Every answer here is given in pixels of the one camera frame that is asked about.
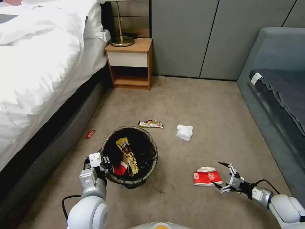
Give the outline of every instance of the bed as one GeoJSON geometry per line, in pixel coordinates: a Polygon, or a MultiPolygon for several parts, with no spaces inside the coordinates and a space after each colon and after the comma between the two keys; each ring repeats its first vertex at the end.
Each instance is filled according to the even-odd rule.
{"type": "Polygon", "coordinates": [[[302,205],[305,205],[304,62],[304,28],[263,28],[237,80],[292,195],[302,205]]]}
{"type": "Polygon", "coordinates": [[[95,0],[0,3],[0,221],[82,135],[109,77],[95,0]]]}

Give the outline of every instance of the table lamp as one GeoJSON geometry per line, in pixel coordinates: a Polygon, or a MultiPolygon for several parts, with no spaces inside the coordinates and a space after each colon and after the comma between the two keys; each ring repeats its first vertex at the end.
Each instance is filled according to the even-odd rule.
{"type": "Polygon", "coordinates": [[[116,47],[126,47],[134,44],[134,39],[132,37],[123,36],[122,28],[121,28],[121,15],[119,9],[119,1],[129,1],[129,0],[105,0],[106,2],[115,2],[117,5],[117,14],[118,14],[118,21],[119,21],[119,30],[120,36],[114,36],[110,40],[110,44],[116,47]]]}

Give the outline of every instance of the beige carpet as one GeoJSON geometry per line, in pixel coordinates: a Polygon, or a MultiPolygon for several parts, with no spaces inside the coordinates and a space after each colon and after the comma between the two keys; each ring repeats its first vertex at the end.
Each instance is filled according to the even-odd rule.
{"type": "MultiPolygon", "coordinates": [[[[116,128],[148,119],[160,119],[165,127],[147,129],[158,146],[158,164],[147,183],[134,190],[108,182],[109,229],[151,221],[194,229],[279,228],[272,214],[246,195],[221,194],[215,187],[193,184],[193,172],[202,166],[216,167],[225,180],[229,170],[217,163],[223,161],[234,163],[249,182],[264,178],[290,194],[236,83],[170,77],[154,77],[151,91],[109,90],[19,228],[66,228],[61,200],[81,194],[78,176],[84,157],[97,152],[116,128]],[[178,124],[194,126],[190,142],[176,137],[178,124]],[[85,139],[92,129],[95,134],[85,139]]],[[[76,202],[67,200],[68,210],[76,202]]]]}

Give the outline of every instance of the nightstand drawer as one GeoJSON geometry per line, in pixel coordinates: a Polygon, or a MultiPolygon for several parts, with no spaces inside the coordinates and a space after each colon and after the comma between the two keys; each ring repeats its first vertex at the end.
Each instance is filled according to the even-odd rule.
{"type": "Polygon", "coordinates": [[[147,67],[147,53],[107,52],[111,66],[147,67]]]}

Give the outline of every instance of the yellow snack bag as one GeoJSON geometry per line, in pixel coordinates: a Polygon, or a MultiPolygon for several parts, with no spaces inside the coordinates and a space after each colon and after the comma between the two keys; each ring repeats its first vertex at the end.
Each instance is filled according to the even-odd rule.
{"type": "Polygon", "coordinates": [[[120,148],[120,150],[124,153],[124,155],[127,157],[128,165],[131,168],[131,171],[128,168],[128,173],[130,176],[133,177],[136,173],[139,172],[139,169],[138,169],[136,158],[134,157],[134,154],[131,151],[131,147],[128,143],[127,137],[120,138],[115,143],[120,148]]]}

